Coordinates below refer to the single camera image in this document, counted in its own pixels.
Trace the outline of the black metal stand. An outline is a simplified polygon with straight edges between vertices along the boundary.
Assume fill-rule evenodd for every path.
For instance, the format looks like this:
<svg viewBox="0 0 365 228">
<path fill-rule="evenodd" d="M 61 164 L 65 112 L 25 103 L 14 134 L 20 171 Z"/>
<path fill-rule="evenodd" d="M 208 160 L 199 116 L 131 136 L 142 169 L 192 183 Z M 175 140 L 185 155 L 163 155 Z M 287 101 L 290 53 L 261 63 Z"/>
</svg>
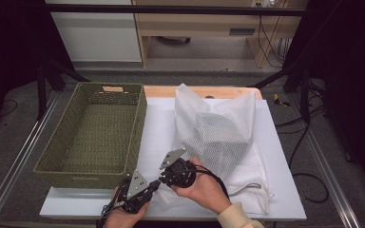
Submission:
<svg viewBox="0 0 365 228">
<path fill-rule="evenodd" d="M 293 93 L 295 89 L 300 86 L 300 117 L 308 124 L 311 121 L 308 103 L 310 74 L 304 64 L 293 63 L 289 66 L 283 67 L 280 71 L 258 83 L 255 83 L 252 87 L 261 89 L 283 76 L 288 77 L 283 86 L 283 90 L 286 93 Z"/>
<path fill-rule="evenodd" d="M 87 82 L 87 79 L 75 70 L 70 69 L 53 60 L 43 60 L 41 65 L 37 67 L 37 89 L 38 89 L 38 116 L 37 119 L 41 120 L 47 112 L 47 93 L 46 82 L 54 90 L 63 90 L 66 86 L 65 81 L 61 75 L 65 74 L 78 82 Z"/>
</svg>

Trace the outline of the person's right hand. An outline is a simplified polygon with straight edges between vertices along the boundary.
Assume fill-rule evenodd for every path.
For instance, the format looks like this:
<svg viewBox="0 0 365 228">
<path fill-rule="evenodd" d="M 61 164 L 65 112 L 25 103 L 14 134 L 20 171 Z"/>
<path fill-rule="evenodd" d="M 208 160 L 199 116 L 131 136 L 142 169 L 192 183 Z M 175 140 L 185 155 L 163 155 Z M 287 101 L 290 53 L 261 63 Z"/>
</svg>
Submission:
<svg viewBox="0 0 365 228">
<path fill-rule="evenodd" d="M 172 185 L 171 189 L 179 197 L 191 199 L 217 215 L 232 205 L 218 182 L 207 174 L 197 173 L 194 183 L 188 188 Z"/>
</svg>

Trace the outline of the white cabinet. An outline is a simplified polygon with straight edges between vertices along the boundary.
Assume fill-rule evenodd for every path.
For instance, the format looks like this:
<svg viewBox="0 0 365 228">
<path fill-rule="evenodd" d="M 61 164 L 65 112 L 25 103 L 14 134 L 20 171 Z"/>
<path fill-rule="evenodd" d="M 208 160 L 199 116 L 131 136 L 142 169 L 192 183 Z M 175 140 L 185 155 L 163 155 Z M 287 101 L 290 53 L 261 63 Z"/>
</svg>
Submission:
<svg viewBox="0 0 365 228">
<path fill-rule="evenodd" d="M 132 13 L 53 12 L 73 62 L 141 62 Z"/>
</svg>

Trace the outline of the light wooden desk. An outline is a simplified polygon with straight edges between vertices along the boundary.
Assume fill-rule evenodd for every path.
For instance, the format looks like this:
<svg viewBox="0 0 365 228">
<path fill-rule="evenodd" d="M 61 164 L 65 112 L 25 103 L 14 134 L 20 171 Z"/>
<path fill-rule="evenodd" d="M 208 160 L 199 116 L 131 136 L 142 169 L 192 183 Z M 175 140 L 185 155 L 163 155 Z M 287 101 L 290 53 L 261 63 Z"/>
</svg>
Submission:
<svg viewBox="0 0 365 228">
<path fill-rule="evenodd" d="M 131 0 L 135 6 L 204 6 L 253 8 L 252 0 Z M 273 9 L 305 9 L 309 0 L 276 0 Z M 164 37 L 245 37 L 257 67 L 270 60 L 279 39 L 294 37 L 300 19 L 296 16 L 146 14 L 135 15 L 138 34 L 146 43 Z"/>
</svg>

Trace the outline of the person's left hand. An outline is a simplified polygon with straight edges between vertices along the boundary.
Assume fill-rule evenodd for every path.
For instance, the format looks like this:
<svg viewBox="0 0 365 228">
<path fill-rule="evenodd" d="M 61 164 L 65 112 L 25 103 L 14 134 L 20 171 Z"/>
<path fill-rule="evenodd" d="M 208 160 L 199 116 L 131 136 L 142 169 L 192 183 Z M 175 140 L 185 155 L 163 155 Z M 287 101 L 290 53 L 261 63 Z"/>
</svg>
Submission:
<svg viewBox="0 0 365 228">
<path fill-rule="evenodd" d="M 146 215 L 148 207 L 147 202 L 137 214 L 129 214 L 122 208 L 115 209 L 107 217 L 104 228 L 133 228 Z"/>
</svg>

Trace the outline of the black horizontal bar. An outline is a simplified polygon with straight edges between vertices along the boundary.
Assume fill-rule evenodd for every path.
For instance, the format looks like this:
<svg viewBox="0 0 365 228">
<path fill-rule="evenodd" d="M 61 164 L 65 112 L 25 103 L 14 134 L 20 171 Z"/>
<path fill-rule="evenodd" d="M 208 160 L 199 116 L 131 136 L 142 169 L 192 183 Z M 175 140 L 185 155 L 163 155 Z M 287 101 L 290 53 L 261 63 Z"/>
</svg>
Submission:
<svg viewBox="0 0 365 228">
<path fill-rule="evenodd" d="M 51 12 L 302 16 L 306 9 L 46 4 Z"/>
</svg>

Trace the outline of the white mesh laundry bag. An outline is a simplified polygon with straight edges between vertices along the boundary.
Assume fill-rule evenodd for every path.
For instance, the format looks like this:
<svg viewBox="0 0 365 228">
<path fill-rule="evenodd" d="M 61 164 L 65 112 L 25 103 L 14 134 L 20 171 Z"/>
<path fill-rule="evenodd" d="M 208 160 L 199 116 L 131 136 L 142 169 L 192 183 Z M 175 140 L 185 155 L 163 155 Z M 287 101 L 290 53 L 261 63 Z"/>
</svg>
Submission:
<svg viewBox="0 0 365 228">
<path fill-rule="evenodd" d="M 219 114 L 232 121 L 241 135 L 248 140 L 238 163 L 224 176 L 215 174 L 203 164 L 195 146 L 198 144 L 195 132 L 196 117 L 200 113 Z M 221 178 L 233 202 L 240 202 L 248 214 L 266 215 L 270 211 L 270 199 L 265 165 L 259 152 L 255 136 L 256 95 L 249 92 L 235 99 L 211 102 L 200 98 L 186 85 L 176 89 L 174 122 L 174 149 L 184 148 L 184 159 L 198 158 L 202 165 Z"/>
</svg>

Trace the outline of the aluminium rail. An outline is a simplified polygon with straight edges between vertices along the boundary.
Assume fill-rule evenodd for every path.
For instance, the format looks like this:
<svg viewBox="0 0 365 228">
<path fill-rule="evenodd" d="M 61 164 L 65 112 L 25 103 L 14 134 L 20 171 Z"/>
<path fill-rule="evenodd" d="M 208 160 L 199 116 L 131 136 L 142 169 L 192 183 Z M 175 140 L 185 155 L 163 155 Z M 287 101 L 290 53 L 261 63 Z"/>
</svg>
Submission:
<svg viewBox="0 0 365 228">
<path fill-rule="evenodd" d="M 347 200 L 334 171 L 327 162 L 323 151 L 317 142 L 317 138 L 313 132 L 312 126 L 309 126 L 306 132 L 306 139 L 311 147 L 311 153 L 316 161 L 317 168 L 325 184 L 327 185 L 331 200 L 336 207 L 344 227 L 361 228 L 351 204 Z"/>
<path fill-rule="evenodd" d="M 58 98 L 61 96 L 61 93 L 58 91 L 53 91 L 50 94 L 47 104 L 47 110 L 43 114 L 43 116 L 36 121 L 33 128 L 29 132 L 29 135 L 25 142 L 23 143 L 20 151 L 18 152 L 14 162 L 12 163 L 10 170 L 7 172 L 7 175 L 3 179 L 0 185 L 0 211 L 2 210 L 6 200 L 8 199 L 10 192 L 17 182 L 25 164 L 27 163 L 29 156 L 36 145 L 41 132 L 44 130 L 45 125 L 56 106 Z"/>
</svg>

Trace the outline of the wooden table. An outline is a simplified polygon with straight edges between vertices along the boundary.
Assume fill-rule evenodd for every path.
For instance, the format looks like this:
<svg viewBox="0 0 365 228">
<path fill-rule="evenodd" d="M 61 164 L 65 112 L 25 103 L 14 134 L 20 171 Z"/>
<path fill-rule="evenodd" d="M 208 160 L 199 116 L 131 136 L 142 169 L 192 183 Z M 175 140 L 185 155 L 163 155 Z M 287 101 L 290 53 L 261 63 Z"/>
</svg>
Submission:
<svg viewBox="0 0 365 228">
<path fill-rule="evenodd" d="M 174 98 L 176 87 L 173 85 L 145 85 L 146 97 Z M 234 86 L 191 86 L 190 89 L 200 97 L 215 99 L 234 99 L 249 92 L 254 92 L 257 100 L 262 99 L 261 92 L 254 87 Z"/>
</svg>

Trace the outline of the green woven basket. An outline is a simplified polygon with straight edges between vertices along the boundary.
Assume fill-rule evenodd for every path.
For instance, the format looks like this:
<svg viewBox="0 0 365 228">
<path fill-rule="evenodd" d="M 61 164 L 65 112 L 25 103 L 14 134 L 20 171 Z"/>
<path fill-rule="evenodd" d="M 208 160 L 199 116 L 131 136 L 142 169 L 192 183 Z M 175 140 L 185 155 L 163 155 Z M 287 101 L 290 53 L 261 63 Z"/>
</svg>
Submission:
<svg viewBox="0 0 365 228">
<path fill-rule="evenodd" d="M 146 108 L 141 84 L 78 84 L 34 172 L 55 188 L 114 188 L 137 167 Z"/>
</svg>

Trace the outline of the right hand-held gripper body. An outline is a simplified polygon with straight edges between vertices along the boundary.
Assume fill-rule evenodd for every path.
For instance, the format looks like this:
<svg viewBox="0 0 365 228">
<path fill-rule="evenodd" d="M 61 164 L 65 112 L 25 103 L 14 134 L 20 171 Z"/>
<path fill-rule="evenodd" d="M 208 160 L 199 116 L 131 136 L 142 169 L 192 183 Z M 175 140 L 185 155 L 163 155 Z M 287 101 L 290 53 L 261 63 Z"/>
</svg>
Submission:
<svg viewBox="0 0 365 228">
<path fill-rule="evenodd" d="M 175 185 L 181 188 L 190 187 L 196 179 L 196 167 L 193 162 L 185 161 L 182 155 L 185 153 L 185 149 L 177 149 L 169 151 L 160 166 L 162 170 L 161 176 L 170 178 L 170 185 Z"/>
</svg>

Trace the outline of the white power strip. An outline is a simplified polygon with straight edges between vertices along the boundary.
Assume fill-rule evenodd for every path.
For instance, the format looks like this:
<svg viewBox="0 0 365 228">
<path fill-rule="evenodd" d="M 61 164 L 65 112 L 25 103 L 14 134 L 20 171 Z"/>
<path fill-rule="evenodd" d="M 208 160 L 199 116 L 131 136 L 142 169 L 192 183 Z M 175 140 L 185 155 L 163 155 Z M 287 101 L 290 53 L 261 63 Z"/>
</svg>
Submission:
<svg viewBox="0 0 365 228">
<path fill-rule="evenodd" d="M 252 0 L 251 7 L 253 8 L 272 8 L 276 0 Z"/>
</svg>

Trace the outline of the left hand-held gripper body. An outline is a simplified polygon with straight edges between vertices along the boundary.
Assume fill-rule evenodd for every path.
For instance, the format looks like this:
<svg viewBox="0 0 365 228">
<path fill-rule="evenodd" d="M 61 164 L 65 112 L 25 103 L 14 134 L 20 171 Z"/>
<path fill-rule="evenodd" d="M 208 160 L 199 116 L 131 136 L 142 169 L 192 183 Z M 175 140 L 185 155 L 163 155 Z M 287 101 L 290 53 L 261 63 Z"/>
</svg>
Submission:
<svg viewBox="0 0 365 228">
<path fill-rule="evenodd" d="M 151 200 L 154 192 L 152 183 L 149 183 L 138 170 L 125 178 L 119 190 L 117 203 L 130 214 L 137 214 Z"/>
</svg>

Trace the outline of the yellow and black tape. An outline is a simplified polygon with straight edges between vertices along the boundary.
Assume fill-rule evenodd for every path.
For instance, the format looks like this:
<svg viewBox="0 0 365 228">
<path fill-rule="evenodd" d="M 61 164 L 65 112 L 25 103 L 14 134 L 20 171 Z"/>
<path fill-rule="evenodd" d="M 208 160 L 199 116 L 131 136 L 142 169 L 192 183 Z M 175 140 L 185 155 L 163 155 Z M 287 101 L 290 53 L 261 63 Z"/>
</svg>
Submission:
<svg viewBox="0 0 365 228">
<path fill-rule="evenodd" d="M 288 102 L 282 102 L 279 98 L 278 94 L 274 94 L 274 104 L 276 105 L 282 105 L 282 106 L 291 106 Z"/>
</svg>

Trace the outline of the dark elongated object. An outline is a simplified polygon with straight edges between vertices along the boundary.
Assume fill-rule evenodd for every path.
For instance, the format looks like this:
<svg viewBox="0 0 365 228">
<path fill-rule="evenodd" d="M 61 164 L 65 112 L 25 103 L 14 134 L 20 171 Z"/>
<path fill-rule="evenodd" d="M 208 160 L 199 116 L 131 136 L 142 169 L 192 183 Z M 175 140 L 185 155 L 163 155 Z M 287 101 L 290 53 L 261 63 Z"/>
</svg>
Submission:
<svg viewBox="0 0 365 228">
<path fill-rule="evenodd" d="M 184 45 L 184 44 L 189 44 L 191 42 L 190 37 L 183 37 L 183 38 L 171 37 L 170 38 L 170 37 L 158 36 L 157 39 L 161 43 L 165 43 L 165 44 L 169 44 L 169 45 Z"/>
</svg>

